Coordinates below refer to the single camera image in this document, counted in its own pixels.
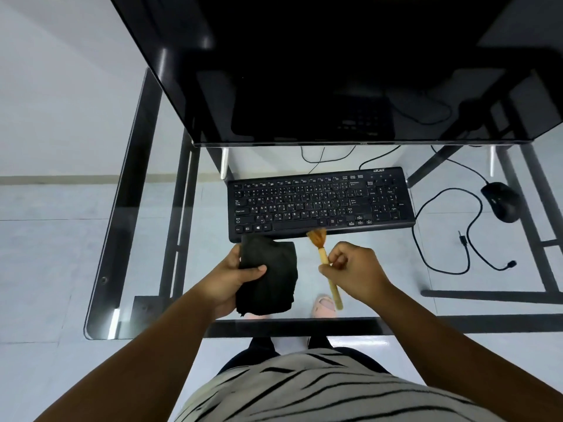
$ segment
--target space bar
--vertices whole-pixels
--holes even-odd
[[[316,219],[288,220],[286,222],[274,222],[274,231],[281,229],[316,228],[317,226],[319,226],[319,222]]]

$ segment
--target brush bristles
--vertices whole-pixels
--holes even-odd
[[[320,249],[324,247],[324,242],[327,239],[327,230],[325,228],[314,229],[307,233],[307,237],[309,237],[309,240],[311,240],[317,249]]]

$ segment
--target hand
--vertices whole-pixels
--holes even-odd
[[[243,283],[257,280],[266,273],[266,266],[239,269],[240,244],[235,244],[225,259],[193,289],[209,302],[214,309],[215,319],[229,315],[236,307],[235,293]]]
[[[369,306],[391,284],[372,249],[341,241],[328,255],[328,261],[332,266],[320,265],[319,272]]]

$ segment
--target computer mouse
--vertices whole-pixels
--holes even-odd
[[[507,184],[492,182],[481,189],[483,196],[489,201],[494,215],[506,223],[520,219],[522,197]]]

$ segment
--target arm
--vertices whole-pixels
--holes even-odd
[[[235,308],[242,283],[265,266],[238,269],[240,245],[148,329],[86,375],[36,422],[166,421],[209,324]]]
[[[563,395],[482,347],[398,290],[371,249],[340,242],[320,272],[391,328],[427,385],[475,401],[509,422],[563,420]]]

